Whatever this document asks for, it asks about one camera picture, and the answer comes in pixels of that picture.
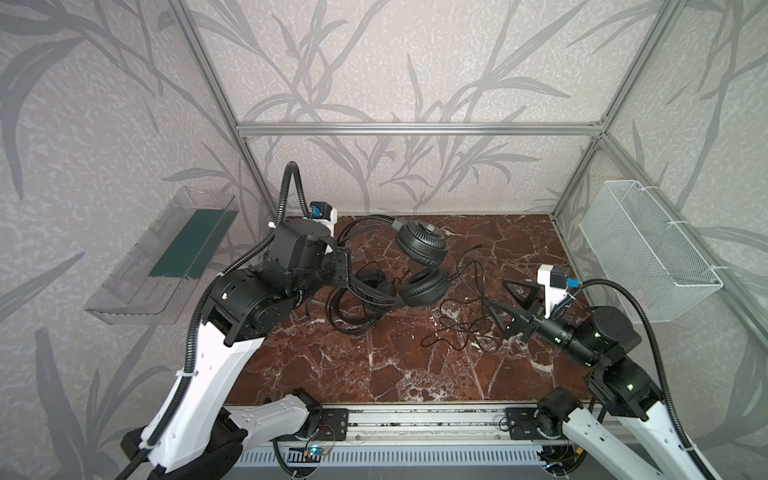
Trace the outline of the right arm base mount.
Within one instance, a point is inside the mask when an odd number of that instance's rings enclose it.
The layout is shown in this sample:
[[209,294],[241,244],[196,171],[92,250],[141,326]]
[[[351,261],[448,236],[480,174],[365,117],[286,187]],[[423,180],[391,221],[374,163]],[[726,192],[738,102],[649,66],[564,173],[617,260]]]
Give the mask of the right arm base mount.
[[509,435],[511,440],[525,441],[565,441],[562,425],[565,415],[548,407],[511,407],[506,408],[497,427]]

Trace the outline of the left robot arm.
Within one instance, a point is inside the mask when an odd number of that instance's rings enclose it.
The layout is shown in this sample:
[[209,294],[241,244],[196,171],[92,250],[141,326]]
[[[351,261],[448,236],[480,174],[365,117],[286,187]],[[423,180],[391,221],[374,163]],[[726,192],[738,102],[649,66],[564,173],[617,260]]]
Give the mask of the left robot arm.
[[119,478],[149,463],[152,479],[221,479],[248,445],[303,427],[311,409],[296,395],[258,408],[250,422],[233,418],[224,403],[278,324],[322,288],[347,281],[349,260],[337,248],[331,213],[310,208],[298,165],[287,163],[273,227],[204,290],[174,389],[143,430],[125,435],[134,453]]

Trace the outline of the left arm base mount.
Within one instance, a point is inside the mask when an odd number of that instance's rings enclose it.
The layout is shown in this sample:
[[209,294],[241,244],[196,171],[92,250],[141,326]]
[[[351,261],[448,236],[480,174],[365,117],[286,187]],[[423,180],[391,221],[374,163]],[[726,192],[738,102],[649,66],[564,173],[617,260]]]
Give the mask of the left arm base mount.
[[309,413],[295,436],[303,440],[344,441],[347,437],[349,424],[348,409],[315,409]]

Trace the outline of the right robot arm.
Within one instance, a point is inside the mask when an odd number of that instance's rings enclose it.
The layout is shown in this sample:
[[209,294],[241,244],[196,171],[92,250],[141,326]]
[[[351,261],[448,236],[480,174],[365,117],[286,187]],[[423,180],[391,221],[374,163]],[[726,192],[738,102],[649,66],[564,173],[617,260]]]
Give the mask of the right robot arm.
[[[563,436],[584,448],[613,475],[632,479],[716,479],[719,474],[693,443],[676,411],[660,348],[653,327],[635,297],[620,284],[607,279],[580,283],[567,280],[553,306],[555,294],[548,285],[526,283],[527,296],[515,293],[520,282],[505,280],[503,287],[515,302],[486,298],[484,308],[507,336],[524,339],[538,336],[583,364],[589,372],[584,383],[604,414],[611,415],[630,431],[652,460],[646,462],[606,431],[599,419],[580,405],[574,395],[558,388],[538,401],[538,422],[545,436]],[[565,313],[586,288],[614,290],[638,315],[648,338],[656,374],[650,376],[629,354],[640,336],[619,309],[597,306],[577,325]]]

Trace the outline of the black headphones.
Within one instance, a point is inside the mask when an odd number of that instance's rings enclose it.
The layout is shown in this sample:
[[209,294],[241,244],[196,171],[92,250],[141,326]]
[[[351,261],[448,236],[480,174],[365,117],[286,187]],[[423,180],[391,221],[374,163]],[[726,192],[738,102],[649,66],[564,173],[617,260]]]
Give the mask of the black headphones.
[[[378,214],[368,215],[351,221],[337,235],[337,245],[344,246],[349,240],[361,235],[363,232],[355,231],[354,228],[365,221],[381,222],[392,228],[395,231],[394,242],[400,251],[423,267],[407,278],[389,280],[395,287],[394,296],[387,297],[387,300],[394,301],[391,311],[405,307],[431,307],[435,304],[443,306],[447,302],[451,303],[453,300],[447,299],[445,294],[452,283],[460,280],[463,273],[470,267],[474,269],[474,284],[467,285],[466,288],[470,290],[472,297],[462,303],[482,305],[486,299],[483,265],[475,259],[466,264],[464,257],[460,256],[455,262],[453,272],[445,270],[442,263],[447,256],[448,245],[442,230],[422,220],[405,220]],[[362,284],[356,278],[356,273],[350,276],[350,284],[347,288],[349,287],[357,287],[371,295],[378,293],[378,290]]]
[[357,287],[334,289],[324,304],[326,322],[338,333],[362,336],[373,329],[394,307],[395,287],[379,263],[372,261],[356,272],[356,278],[367,287],[378,290],[367,294]]

